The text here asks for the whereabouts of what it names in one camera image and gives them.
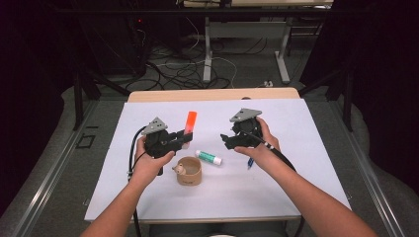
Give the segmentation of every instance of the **white desk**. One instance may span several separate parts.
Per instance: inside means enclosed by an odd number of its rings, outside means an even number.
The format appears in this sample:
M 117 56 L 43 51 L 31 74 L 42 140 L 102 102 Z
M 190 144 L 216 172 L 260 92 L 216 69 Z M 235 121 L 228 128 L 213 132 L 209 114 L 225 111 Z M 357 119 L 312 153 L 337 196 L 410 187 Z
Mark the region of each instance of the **white desk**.
M 252 100 L 239 100 L 244 96 Z M 290 99 L 258 99 L 275 97 Z M 94 220 L 126 185 L 129 147 L 134 134 L 155 117 L 167 123 L 169 132 L 179 131 L 185 126 L 188 111 L 198 112 L 194 140 L 189 149 L 177 152 L 164 167 L 164 174 L 156 177 L 143 193 L 137 206 L 140 222 L 299 218 L 296 207 L 272 178 L 256 164 L 248 170 L 248 157 L 225 148 L 219 135 L 233 135 L 229 119 L 241 108 L 261 110 L 261 117 L 281 140 L 282 151 L 296 170 L 350 207 L 305 101 L 298 99 L 296 90 L 138 92 L 125 104 L 85 219 Z M 223 159 L 222 164 L 203 162 L 202 183 L 196 187 L 180 186 L 171 167 L 180 158 L 193 156 L 197 149 L 216 154 Z
M 332 5 L 333 0 L 232 0 L 231 7 L 285 7 L 285 6 L 323 6 Z M 215 8 L 218 4 L 184 1 L 185 7 Z M 284 62 L 287 43 L 293 19 L 287 18 L 286 22 L 211 22 L 206 17 L 206 62 L 203 81 L 210 81 L 212 51 L 210 50 L 211 38 L 278 38 L 281 39 L 279 51 L 275 51 L 278 68 L 283 83 L 289 84 L 290 76 Z

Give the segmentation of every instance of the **person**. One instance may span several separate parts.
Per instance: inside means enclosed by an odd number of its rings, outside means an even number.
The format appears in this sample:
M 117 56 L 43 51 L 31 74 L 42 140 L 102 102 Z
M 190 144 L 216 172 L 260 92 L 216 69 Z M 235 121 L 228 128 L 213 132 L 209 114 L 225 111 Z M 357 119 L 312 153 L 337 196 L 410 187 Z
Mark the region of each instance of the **person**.
M 262 118 L 257 118 L 261 124 L 263 139 L 280 150 L 280 143 L 277 137 L 271 134 L 268 125 Z M 141 137 L 137 141 L 136 156 L 144 153 L 145 137 Z M 256 164 L 267 172 L 284 192 L 290 197 L 294 205 L 298 208 L 301 215 L 305 218 L 308 225 L 318 236 L 377 236 L 372 228 L 367 225 L 357 214 L 348 207 L 322 191 L 305 178 L 300 176 L 281 159 L 272 153 L 266 146 L 260 144 L 257 147 L 235 147 L 234 151 L 244 154 L 247 157 L 253 157 Z M 154 180 L 161 167 L 167 164 L 175 155 L 173 151 L 168 152 L 159 159 L 153 159 L 144 154 L 135 166 L 130 182 L 123 188 L 119 195 L 111 202 L 111 204 L 94 220 L 91 225 L 81 234 L 81 236 L 123 236 L 131 220 L 133 211 L 138 204 L 139 198 L 145 188 Z M 253 225 L 240 223 L 231 223 L 233 229 L 241 229 L 252 231 Z M 207 224 L 191 224 L 194 226 L 192 231 L 213 231 L 213 226 Z M 262 229 L 269 229 L 270 226 L 262 226 Z M 275 228 L 283 227 L 276 225 L 270 234 L 246 235 L 239 233 L 235 236 L 282 236 L 282 230 Z M 150 236 L 197 236 L 190 233 L 187 235 L 182 233 L 191 228 L 185 226 L 173 225 L 151 225 Z M 172 234 L 165 234 L 164 231 L 171 231 Z

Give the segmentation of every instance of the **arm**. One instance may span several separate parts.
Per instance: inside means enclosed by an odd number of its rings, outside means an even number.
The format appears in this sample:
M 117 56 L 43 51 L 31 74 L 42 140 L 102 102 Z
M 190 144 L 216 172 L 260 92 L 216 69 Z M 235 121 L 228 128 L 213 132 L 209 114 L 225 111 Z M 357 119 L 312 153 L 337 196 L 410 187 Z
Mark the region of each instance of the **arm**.
M 135 157 L 144 153 L 144 141 L 143 136 L 136 142 Z M 142 192 L 174 154 L 170 151 L 161 158 L 153 159 L 144 153 L 135 165 L 129 183 L 81 236 L 124 236 Z
M 261 118 L 257 120 L 264 140 L 280 150 L 279 141 L 267 124 Z M 348 207 L 300 176 L 264 145 L 234 150 L 252 157 L 283 188 L 318 236 L 377 236 Z

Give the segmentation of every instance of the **hand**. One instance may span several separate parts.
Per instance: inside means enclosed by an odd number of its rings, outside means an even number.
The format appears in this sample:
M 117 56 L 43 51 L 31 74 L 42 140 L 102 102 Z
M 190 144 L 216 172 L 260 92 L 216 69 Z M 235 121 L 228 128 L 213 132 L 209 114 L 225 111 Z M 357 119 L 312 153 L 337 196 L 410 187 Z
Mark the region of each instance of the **hand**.
M 261 124 L 263 139 L 273 145 L 277 150 L 281 151 L 278 138 L 271 134 L 271 131 L 269 130 L 266 122 L 259 117 L 256 117 L 256 120 Z M 256 164 L 258 164 L 259 167 L 267 172 L 271 167 L 272 162 L 281 161 L 274 153 L 272 153 L 271 150 L 269 150 L 263 144 L 259 144 L 255 148 L 236 146 L 234 150 L 238 153 L 253 158 Z
M 140 187 L 145 188 L 154 180 L 160 168 L 162 168 L 165 164 L 169 163 L 173 156 L 175 156 L 175 152 L 169 151 L 163 157 L 154 159 L 153 157 L 145 153 L 144 141 L 145 136 L 142 136 L 136 142 L 136 151 L 134 157 L 135 160 L 138 159 L 138 157 L 139 159 L 135 164 L 130 183 L 136 183 Z

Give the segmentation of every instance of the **white paper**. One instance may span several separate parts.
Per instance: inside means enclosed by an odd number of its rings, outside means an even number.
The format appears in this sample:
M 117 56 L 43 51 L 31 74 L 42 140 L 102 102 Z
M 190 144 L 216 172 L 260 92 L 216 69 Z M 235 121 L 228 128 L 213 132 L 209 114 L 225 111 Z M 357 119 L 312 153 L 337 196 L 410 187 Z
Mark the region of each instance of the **white paper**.
M 198 113 L 189 149 L 177 152 L 162 176 L 147 187 L 137 210 L 143 221 L 260 218 L 298 216 L 281 187 L 249 157 L 227 150 L 220 135 L 232 136 L 229 120 L 240 109 L 262 111 L 270 131 L 297 172 L 346 206 L 346 199 L 311 114 L 302 99 L 208 102 L 126 103 L 86 212 L 94 220 L 126 185 L 130 145 L 135 133 L 159 117 L 169 132 L 184 129 L 189 111 Z M 203 180 L 196 187 L 180 186 L 172 170 L 179 159 L 202 150 L 222 159 L 221 166 L 202 162 Z

